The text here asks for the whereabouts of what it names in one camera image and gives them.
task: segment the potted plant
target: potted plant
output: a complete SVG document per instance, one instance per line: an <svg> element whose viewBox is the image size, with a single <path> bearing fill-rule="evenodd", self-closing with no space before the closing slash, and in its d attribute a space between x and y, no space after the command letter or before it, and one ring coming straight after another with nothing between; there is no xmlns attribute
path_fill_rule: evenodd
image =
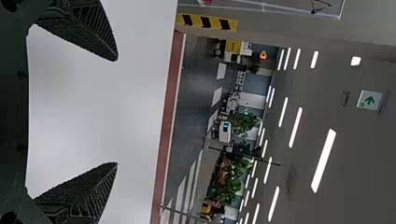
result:
<svg viewBox="0 0 396 224"><path fill-rule="evenodd" d="M258 126L262 120L257 118L257 116L245 112L231 114L231 116L229 117L229 121L231 122L232 134L241 134L242 137L245 139L248 136L248 131Z"/></svg>

